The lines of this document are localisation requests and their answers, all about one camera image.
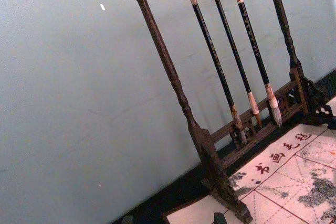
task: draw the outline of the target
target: brush rack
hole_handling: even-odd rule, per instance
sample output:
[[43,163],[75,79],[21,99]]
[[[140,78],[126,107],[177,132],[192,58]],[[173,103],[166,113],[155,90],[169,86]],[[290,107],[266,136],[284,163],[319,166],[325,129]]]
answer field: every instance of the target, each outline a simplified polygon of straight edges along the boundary
[[[174,64],[170,58],[159,28],[156,25],[147,0],[137,1],[152,35],[156,49],[158,50],[168,79],[175,90],[178,102],[187,119],[188,130],[200,156],[201,163],[206,170],[206,183],[211,189],[212,195],[226,208],[231,209],[239,220],[243,223],[249,223],[252,220],[250,212],[246,205],[236,196],[235,191],[229,183],[226,168],[237,161],[256,144],[265,139],[265,137],[273,131],[276,131],[277,126],[275,122],[271,116],[269,116],[263,120],[262,127],[258,128],[252,122],[254,115],[251,109],[240,115],[243,126],[246,129],[247,144],[245,145],[237,137],[236,128],[232,121],[212,134],[210,134],[207,129],[201,128],[193,117],[187,97],[183,92]],[[301,113],[303,115],[302,121],[304,123],[312,125],[328,124],[330,129],[336,129],[336,117],[332,115],[330,106],[326,105],[324,94],[303,74],[301,62],[295,53],[282,1],[273,1],[290,57],[290,80],[287,84],[274,92],[279,102],[282,121],[285,123],[295,114]],[[259,102],[258,107],[260,112],[268,110],[271,115],[271,108],[267,98]],[[228,135],[233,139],[236,149],[223,159],[220,159],[215,148],[215,143]]]

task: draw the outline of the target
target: carved wooden crossbar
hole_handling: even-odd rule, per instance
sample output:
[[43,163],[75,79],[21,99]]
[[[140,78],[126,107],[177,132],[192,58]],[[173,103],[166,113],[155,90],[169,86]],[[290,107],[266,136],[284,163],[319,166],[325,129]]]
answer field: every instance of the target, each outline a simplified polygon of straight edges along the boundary
[[[212,190],[212,195],[225,207],[234,211],[237,218],[243,223],[249,223],[252,220],[250,212],[246,205],[236,196],[235,191],[229,183],[226,168],[261,142],[270,133],[276,131],[277,126],[275,122],[272,120],[272,117],[268,117],[263,120],[263,125],[259,128],[253,124],[252,118],[254,115],[251,109],[240,115],[244,129],[246,129],[246,144],[238,139],[236,135],[237,129],[232,121],[213,134],[210,134],[206,129],[202,129],[193,117],[181,82],[147,0],[137,1],[158,50],[166,74],[176,92],[178,102],[187,119],[188,130],[200,156],[202,165],[207,172],[207,183]],[[290,57],[290,81],[275,92],[275,96],[279,102],[282,121],[285,123],[295,114],[301,112],[304,116],[303,120],[306,123],[313,125],[326,123],[330,129],[336,129],[336,117],[332,115],[330,106],[326,105],[324,94],[303,74],[301,62],[296,56],[293,40],[290,36],[289,25],[282,1],[273,1]],[[271,115],[271,108],[267,98],[259,102],[258,107],[260,111],[268,109]],[[236,149],[223,159],[220,159],[215,148],[215,143],[228,135],[232,137]]]

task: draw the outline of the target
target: white wall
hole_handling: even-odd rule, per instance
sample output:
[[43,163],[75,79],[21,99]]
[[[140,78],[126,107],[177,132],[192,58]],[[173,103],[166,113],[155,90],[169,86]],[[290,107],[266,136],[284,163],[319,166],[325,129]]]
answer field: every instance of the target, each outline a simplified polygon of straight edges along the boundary
[[[196,120],[216,131],[230,115],[190,1],[148,1]],[[198,1],[243,112],[244,86],[216,6]],[[289,80],[289,57],[272,0],[245,1],[277,89]],[[335,68],[333,1],[283,0],[312,80]],[[199,162],[135,0],[0,3],[1,223],[106,223]],[[222,3],[260,101],[236,1]]]

